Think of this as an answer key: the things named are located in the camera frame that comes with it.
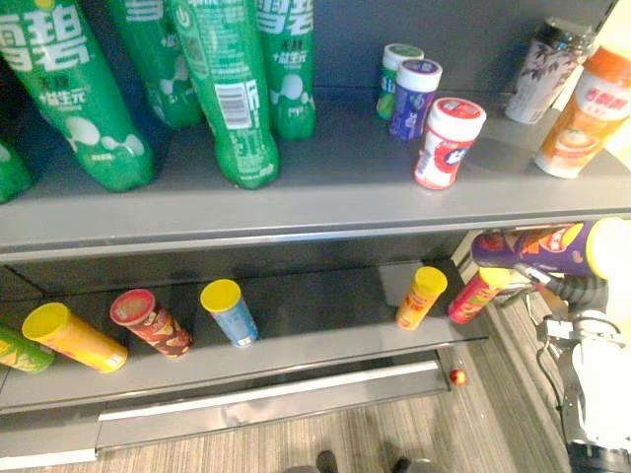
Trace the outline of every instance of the sprite bottle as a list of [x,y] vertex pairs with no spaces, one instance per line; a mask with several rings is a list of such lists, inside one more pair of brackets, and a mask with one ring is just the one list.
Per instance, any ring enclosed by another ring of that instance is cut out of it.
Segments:
[[91,177],[111,191],[151,181],[153,153],[76,0],[0,0],[0,54]]
[[107,0],[147,100],[170,128],[201,121],[201,108],[165,0]]
[[271,125],[286,140],[314,133],[314,0],[259,0]]
[[0,142],[0,204],[28,189],[32,182],[31,173],[15,150]]
[[278,175],[267,84],[251,0],[170,0],[215,153],[230,182],[255,189]]

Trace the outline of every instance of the blue pringles can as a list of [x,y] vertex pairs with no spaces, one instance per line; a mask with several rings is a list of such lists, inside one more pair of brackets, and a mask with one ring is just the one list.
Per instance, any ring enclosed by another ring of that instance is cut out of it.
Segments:
[[396,101],[389,132],[402,140],[421,136],[423,122],[443,75],[441,65],[431,59],[408,59],[396,72]]
[[214,281],[204,288],[199,299],[235,347],[247,347],[258,338],[256,324],[235,281]]

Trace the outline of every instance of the yellow can lid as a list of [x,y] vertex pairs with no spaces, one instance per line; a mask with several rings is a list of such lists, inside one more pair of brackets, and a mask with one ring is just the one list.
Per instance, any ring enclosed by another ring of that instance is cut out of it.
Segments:
[[68,325],[70,309],[62,303],[40,305],[32,311],[22,324],[22,334],[30,340],[49,339]]
[[631,223],[617,217],[598,220],[586,247],[588,264],[598,276],[624,274],[631,265]]
[[513,281],[513,273],[503,268],[480,268],[480,278],[490,287],[504,289]]
[[423,266],[414,273],[414,287],[420,292],[437,296],[447,288],[447,276],[439,269]]
[[241,288],[232,279],[213,281],[201,292],[199,300],[209,312],[223,312],[234,307],[241,298]]

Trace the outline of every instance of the small red ball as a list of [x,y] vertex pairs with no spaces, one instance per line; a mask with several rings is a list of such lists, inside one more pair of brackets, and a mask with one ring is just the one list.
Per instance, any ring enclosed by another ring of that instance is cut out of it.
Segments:
[[452,370],[450,372],[450,380],[456,386],[464,386],[466,385],[466,372],[460,368]]

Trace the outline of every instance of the black cable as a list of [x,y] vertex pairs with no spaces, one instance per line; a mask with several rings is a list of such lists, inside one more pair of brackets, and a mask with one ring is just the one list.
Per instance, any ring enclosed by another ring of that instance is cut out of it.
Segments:
[[563,441],[565,442],[565,444],[567,444],[568,440],[565,437],[565,424],[563,422],[563,399],[561,398],[561,394],[559,393],[559,390],[557,389],[556,384],[554,383],[554,380],[552,379],[552,376],[547,371],[547,369],[543,366],[543,361],[541,359],[541,357],[547,351],[549,346],[550,346],[550,340],[547,339],[545,341],[545,344],[541,348],[539,348],[536,352],[536,363],[539,365],[539,369],[541,370],[541,372],[543,372],[543,375],[548,380],[548,382],[550,383],[550,386],[552,386],[552,390],[554,391],[554,397],[556,399],[555,409],[559,413],[559,420],[561,422],[561,435],[563,436]]

